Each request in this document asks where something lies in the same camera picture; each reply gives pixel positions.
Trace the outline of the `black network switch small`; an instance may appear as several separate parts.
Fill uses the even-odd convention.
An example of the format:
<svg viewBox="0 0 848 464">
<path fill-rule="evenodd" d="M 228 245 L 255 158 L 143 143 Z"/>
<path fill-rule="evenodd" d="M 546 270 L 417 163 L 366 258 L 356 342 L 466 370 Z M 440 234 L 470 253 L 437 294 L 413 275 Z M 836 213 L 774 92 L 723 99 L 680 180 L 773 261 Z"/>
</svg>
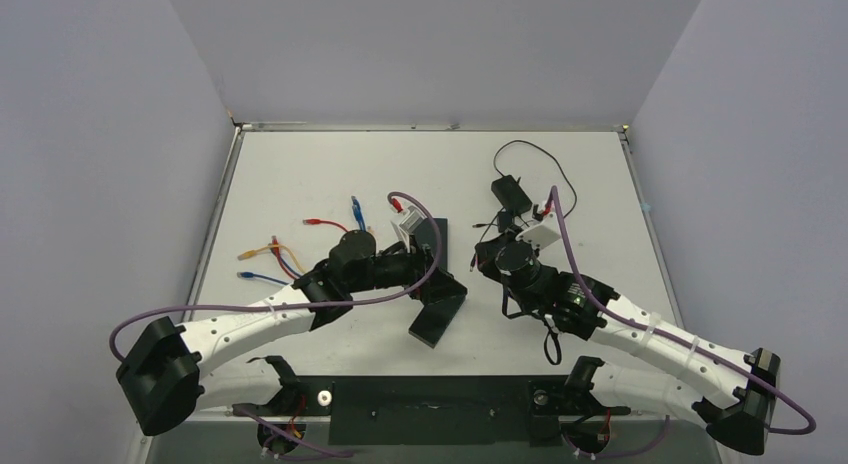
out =
<svg viewBox="0 0 848 464">
<path fill-rule="evenodd" d="M 409 326 L 409 335 L 429 348 L 435 348 L 465 299 L 465 294 L 459 294 L 425 304 Z"/>
</svg>

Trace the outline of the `black power adapter with cord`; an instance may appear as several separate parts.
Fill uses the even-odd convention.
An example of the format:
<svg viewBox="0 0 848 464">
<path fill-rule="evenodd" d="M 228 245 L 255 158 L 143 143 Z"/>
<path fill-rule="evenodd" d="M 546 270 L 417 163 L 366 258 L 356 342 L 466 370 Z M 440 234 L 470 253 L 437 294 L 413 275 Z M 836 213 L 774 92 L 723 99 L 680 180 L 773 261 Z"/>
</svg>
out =
<svg viewBox="0 0 848 464">
<path fill-rule="evenodd" d="M 499 175 L 499 178 L 491 183 L 491 191 L 501 203 L 501 206 L 507 212 L 510 212 L 513 216 L 517 216 L 519 212 L 529 211 L 532 207 L 531 200 L 529 199 L 527 194 L 520 189 L 518 180 L 512 175 L 506 174 L 498 167 L 498 159 L 500 154 L 509 146 L 516 144 L 530 146 L 531 148 L 541 152 L 556 165 L 557 170 L 559 171 L 572 196 L 571 207 L 568 211 L 565 212 L 565 216 L 569 216 L 577 207 L 579 197 L 575 187 L 573 186 L 567 174 L 565 173 L 562 164 L 553 154 L 551 154 L 546 149 L 542 148 L 541 146 L 535 143 L 521 139 L 515 139 L 503 144 L 495 151 L 492 158 L 493 168 L 495 172 Z"/>
</svg>

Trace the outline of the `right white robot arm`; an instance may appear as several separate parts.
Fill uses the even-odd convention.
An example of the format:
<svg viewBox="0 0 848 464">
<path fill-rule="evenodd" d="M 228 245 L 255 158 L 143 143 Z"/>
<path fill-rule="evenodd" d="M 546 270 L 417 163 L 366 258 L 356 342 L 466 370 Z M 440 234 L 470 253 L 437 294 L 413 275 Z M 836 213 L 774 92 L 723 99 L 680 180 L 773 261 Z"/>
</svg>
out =
<svg viewBox="0 0 848 464">
<path fill-rule="evenodd" d="M 542 322 L 550 335 L 615 348 L 654 368 L 639 371 L 583 356 L 563 386 L 572 408 L 588 411 L 598 404 L 667 414 L 700 426 L 725 447 L 764 453 L 777 400 L 776 354 L 703 340 L 612 287 L 538 257 L 536 245 L 505 233 L 476 244 L 474 265 L 502 286 L 518 316 Z"/>
</svg>

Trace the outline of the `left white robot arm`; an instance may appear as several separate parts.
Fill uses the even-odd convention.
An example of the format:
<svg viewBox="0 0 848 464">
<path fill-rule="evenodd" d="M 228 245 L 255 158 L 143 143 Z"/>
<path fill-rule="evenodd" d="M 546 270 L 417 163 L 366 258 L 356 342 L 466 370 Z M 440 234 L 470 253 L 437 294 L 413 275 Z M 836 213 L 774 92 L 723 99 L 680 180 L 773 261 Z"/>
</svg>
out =
<svg viewBox="0 0 848 464">
<path fill-rule="evenodd" d="M 254 304 L 187 323 L 150 316 L 116 379 L 146 436 L 211 407 L 245 404 L 285 414 L 297 404 L 298 378 L 283 357 L 258 356 L 256 349 L 336 321 L 352 310 L 358 292 L 394 287 L 422 303 L 409 332 L 435 346 L 468 294 L 438 261 L 415 240 L 380 251 L 371 234 L 349 231 L 311 271 Z"/>
</svg>

